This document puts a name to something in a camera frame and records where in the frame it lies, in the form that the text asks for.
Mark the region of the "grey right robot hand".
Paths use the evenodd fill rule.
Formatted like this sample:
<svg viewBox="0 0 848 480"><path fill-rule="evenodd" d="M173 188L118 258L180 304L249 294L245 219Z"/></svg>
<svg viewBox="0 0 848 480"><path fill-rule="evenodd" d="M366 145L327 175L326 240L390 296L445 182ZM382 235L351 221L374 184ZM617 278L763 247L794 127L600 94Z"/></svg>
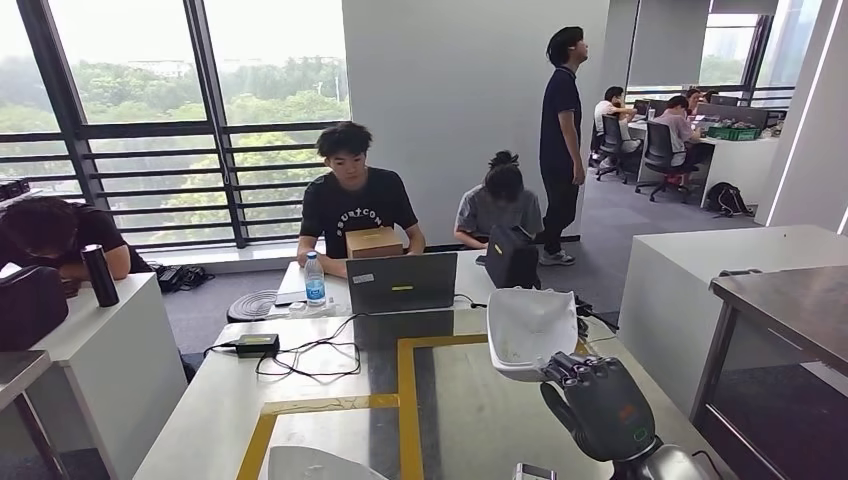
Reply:
<svg viewBox="0 0 848 480"><path fill-rule="evenodd" d="M547 408L589 458L628 463L662 445L649 402L618 358L557 352L538 370Z"/></svg>

